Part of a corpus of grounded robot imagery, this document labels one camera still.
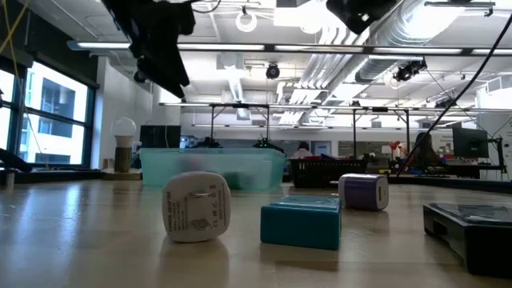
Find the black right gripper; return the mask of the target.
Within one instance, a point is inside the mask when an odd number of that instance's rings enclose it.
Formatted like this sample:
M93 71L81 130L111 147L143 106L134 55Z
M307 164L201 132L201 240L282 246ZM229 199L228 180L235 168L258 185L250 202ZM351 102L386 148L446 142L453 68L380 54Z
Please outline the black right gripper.
M361 34L397 3L397 0L327 0L326 8L351 32Z

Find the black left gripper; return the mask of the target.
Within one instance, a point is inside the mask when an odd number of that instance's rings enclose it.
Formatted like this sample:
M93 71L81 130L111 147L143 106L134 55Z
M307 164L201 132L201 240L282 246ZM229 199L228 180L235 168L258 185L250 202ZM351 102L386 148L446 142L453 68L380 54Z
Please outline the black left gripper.
M178 37L193 33L195 18L190 1L102 0L116 27L129 40L145 79L184 98L190 84L178 52Z

